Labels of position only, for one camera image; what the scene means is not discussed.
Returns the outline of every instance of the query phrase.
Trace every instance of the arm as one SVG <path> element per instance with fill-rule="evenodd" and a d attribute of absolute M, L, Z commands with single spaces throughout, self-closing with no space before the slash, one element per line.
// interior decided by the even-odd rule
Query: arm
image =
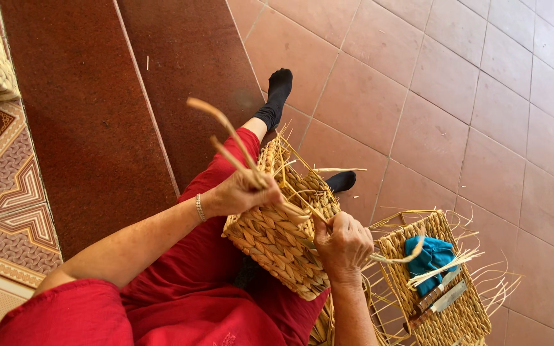
<path fill-rule="evenodd" d="M 335 345 L 377 345 L 360 273 L 367 256 L 373 252 L 371 232 L 344 212 L 329 220 L 330 235 L 320 220 L 314 218 L 313 224 L 313 242 L 331 280 Z"/>
<path fill-rule="evenodd" d="M 200 201 L 206 218 L 238 214 L 261 204 L 281 202 L 274 179 L 263 175 L 268 188 L 255 191 L 241 172 L 203 193 Z M 85 278 L 127 285 L 165 251 L 200 224 L 196 200 L 191 198 L 159 214 L 107 236 L 73 256 L 50 273 L 34 295 L 61 284 Z"/>

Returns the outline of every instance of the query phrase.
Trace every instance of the blue rag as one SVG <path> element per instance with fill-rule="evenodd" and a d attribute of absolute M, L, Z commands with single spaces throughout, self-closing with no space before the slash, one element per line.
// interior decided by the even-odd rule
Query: blue rag
<path fill-rule="evenodd" d="M 418 236 L 405 240 L 406 256 L 412 254 L 412 251 L 416 245 L 418 245 L 418 242 Z M 413 278 L 414 276 L 441 268 L 450 263 L 453 259 L 454 254 L 452 253 L 452 244 L 443 240 L 425 237 L 425 241 L 422 243 L 422 251 L 420 252 L 420 255 L 408 263 L 407 267 L 411 277 Z M 454 266 L 450 267 L 448 271 L 455 271 L 456 269 L 457 266 Z M 437 287 L 440 282 L 440 274 L 426 279 L 417 287 L 418 294 L 420 296 L 427 294 L 428 291 L 431 291 L 433 288 Z"/>

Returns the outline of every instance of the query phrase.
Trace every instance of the red dress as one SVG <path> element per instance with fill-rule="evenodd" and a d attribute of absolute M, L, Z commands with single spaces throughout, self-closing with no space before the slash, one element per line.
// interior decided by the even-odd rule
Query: red dress
<path fill-rule="evenodd" d="M 257 158 L 256 135 L 237 133 Z M 224 145 L 244 162 L 231 138 Z M 179 202 L 233 171 L 216 154 Z M 0 345 L 306 345 L 327 292 L 307 302 L 264 270 L 245 291 L 232 286 L 242 256 L 220 237 L 224 223 L 199 225 L 121 291 L 81 279 L 31 298 L 0 322 Z"/>

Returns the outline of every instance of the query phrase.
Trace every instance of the black sock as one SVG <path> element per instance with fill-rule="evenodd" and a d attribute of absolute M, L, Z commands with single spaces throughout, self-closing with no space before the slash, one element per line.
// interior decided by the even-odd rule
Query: black sock
<path fill-rule="evenodd" d="M 337 173 L 334 176 L 326 179 L 328 187 L 333 193 L 347 191 L 354 186 L 356 182 L 356 173 L 351 170 L 347 172 Z"/>
<path fill-rule="evenodd" d="M 292 72 L 287 68 L 275 71 L 268 78 L 268 100 L 253 118 L 261 119 L 269 130 L 274 130 L 281 121 L 281 112 L 288 95 L 292 91 Z"/>

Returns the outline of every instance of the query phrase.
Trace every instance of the bracelet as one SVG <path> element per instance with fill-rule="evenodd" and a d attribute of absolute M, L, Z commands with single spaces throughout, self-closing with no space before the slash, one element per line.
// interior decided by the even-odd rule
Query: bracelet
<path fill-rule="evenodd" d="M 198 211 L 198 216 L 202 222 L 206 222 L 206 216 L 204 216 L 204 211 L 202 210 L 202 204 L 200 204 L 200 194 L 196 195 L 196 211 Z"/>

